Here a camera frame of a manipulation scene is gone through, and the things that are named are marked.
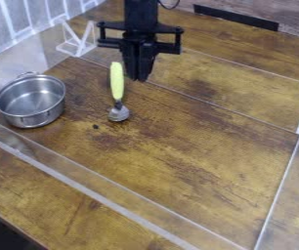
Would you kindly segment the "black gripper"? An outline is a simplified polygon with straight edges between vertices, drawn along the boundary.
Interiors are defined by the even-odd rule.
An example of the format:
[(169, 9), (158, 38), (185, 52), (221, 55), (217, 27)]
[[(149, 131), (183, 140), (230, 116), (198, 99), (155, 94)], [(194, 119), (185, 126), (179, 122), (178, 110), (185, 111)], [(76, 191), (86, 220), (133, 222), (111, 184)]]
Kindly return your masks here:
[[(99, 21), (95, 26), (98, 27), (99, 33), (96, 46), (121, 49), (126, 75), (131, 80), (147, 80), (155, 53), (181, 54), (181, 35), (183, 29), (179, 26), (157, 23), (154, 27), (149, 29), (129, 29), (125, 27), (122, 21)], [(122, 30), (122, 37), (107, 37), (106, 29)], [(173, 34), (174, 42), (159, 42), (157, 40), (157, 34)]]

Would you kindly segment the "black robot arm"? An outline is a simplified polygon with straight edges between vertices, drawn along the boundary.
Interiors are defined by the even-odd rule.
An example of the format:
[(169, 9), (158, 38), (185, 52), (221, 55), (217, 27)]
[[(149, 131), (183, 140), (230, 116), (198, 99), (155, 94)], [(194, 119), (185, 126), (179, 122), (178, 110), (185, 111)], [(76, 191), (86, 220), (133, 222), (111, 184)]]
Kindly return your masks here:
[(158, 22), (157, 5), (158, 0), (123, 0), (123, 20), (96, 23), (96, 46), (119, 50), (131, 80), (147, 80), (159, 53), (181, 54), (183, 29)]

